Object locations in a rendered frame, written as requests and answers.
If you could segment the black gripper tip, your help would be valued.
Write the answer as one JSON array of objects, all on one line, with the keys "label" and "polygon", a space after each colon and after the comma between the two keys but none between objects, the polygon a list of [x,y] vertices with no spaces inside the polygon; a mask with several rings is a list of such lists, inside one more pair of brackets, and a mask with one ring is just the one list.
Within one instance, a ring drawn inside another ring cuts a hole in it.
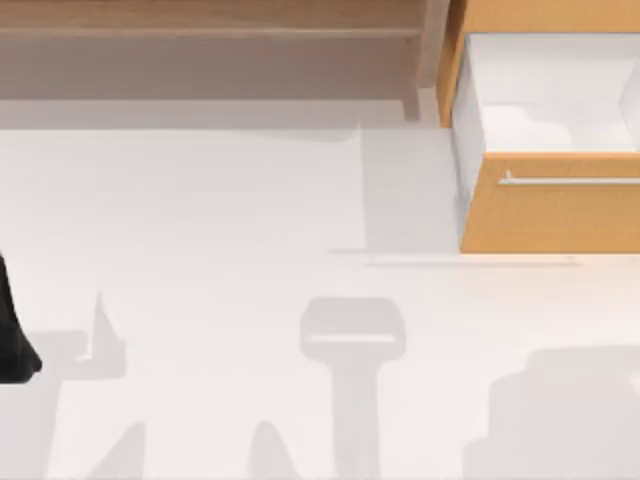
[{"label": "black gripper tip", "polygon": [[43,362],[18,320],[4,257],[0,254],[0,384],[24,384]]}]

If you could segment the wooden cupboard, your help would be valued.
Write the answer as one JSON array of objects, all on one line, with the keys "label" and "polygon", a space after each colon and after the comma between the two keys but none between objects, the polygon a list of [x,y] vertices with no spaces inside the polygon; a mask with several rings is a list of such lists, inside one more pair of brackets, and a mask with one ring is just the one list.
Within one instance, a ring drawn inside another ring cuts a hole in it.
[{"label": "wooden cupboard", "polygon": [[436,77],[443,128],[470,33],[640,33],[640,0],[450,0]]}]

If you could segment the wooden open shelf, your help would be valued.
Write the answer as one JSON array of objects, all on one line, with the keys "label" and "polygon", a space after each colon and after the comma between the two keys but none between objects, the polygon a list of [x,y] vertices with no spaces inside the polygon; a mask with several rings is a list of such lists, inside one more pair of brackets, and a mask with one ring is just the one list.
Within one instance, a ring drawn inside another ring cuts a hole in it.
[{"label": "wooden open shelf", "polygon": [[451,0],[0,0],[0,98],[396,101],[419,115]]}]

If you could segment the pale wooden drawer front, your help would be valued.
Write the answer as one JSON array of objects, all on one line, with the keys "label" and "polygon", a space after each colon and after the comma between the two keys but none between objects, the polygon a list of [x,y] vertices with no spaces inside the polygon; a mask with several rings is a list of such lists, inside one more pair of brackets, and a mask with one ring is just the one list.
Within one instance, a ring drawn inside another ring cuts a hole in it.
[{"label": "pale wooden drawer front", "polygon": [[640,177],[640,152],[487,152],[467,254],[640,254],[640,186],[498,185],[517,177]]}]

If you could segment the pulled-out drawer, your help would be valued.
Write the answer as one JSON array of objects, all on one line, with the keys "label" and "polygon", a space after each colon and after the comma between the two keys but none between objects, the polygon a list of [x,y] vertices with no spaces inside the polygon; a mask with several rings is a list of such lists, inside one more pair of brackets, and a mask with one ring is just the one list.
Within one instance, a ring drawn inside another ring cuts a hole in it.
[{"label": "pulled-out drawer", "polygon": [[640,33],[472,34],[452,106],[461,240],[487,152],[640,152]]}]

